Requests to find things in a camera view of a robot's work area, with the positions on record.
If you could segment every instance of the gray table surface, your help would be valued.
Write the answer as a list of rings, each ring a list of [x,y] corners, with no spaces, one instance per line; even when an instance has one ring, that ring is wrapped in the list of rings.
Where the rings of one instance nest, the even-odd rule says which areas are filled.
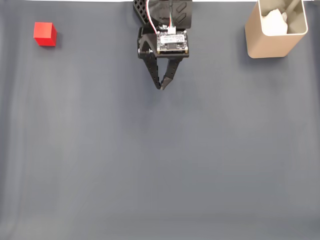
[[[130,2],[1,0],[1,240],[320,239],[319,7],[287,57],[251,59],[253,2],[193,6],[159,91]]]

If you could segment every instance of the tan cup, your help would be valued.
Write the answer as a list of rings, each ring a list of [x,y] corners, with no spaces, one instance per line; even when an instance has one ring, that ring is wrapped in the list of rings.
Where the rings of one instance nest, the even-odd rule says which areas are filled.
[[[288,55],[291,49],[308,32],[304,3],[301,0],[294,12],[287,16],[286,35],[268,36],[262,30],[262,16],[279,9],[285,11],[292,0],[258,0],[245,24],[245,38],[248,55],[253,59],[277,58]]]

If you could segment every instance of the cable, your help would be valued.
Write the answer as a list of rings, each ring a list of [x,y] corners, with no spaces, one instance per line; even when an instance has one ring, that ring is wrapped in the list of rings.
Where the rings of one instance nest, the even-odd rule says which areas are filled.
[[[173,20],[173,5],[174,5],[174,2],[173,0],[169,0],[169,10],[170,10],[170,25],[171,27],[174,27],[174,20]]]
[[[155,34],[157,34],[157,29],[156,29],[154,23],[152,22],[151,16],[150,16],[150,13],[149,13],[149,1],[150,0],[146,0],[146,2],[145,2],[146,15],[148,16],[149,22],[150,22]]]

